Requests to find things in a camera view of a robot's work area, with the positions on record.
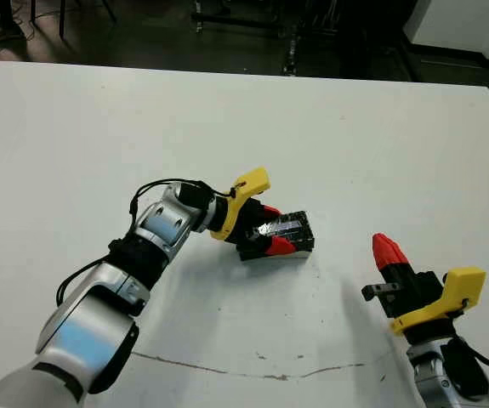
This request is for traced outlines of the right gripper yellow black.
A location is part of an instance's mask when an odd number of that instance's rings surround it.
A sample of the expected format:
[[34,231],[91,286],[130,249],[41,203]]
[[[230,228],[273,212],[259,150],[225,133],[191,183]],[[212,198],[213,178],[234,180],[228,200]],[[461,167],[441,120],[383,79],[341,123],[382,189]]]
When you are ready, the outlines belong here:
[[453,337],[453,321],[480,300],[482,269],[452,269],[442,280],[432,271],[416,273],[399,244],[382,233],[373,235],[372,253],[384,282],[364,286],[361,294],[366,301],[378,298],[396,336],[408,341]]

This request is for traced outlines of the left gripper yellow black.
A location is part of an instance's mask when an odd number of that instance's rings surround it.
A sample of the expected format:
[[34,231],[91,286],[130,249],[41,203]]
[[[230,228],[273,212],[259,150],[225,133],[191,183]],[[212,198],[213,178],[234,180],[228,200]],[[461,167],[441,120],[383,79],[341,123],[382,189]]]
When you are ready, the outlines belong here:
[[227,196],[216,197],[214,217],[208,226],[211,237],[235,244],[239,252],[260,252],[266,256],[296,252],[295,245],[287,238],[259,237],[259,226],[281,216],[280,210],[254,199],[269,188],[270,180],[264,167],[240,176]]

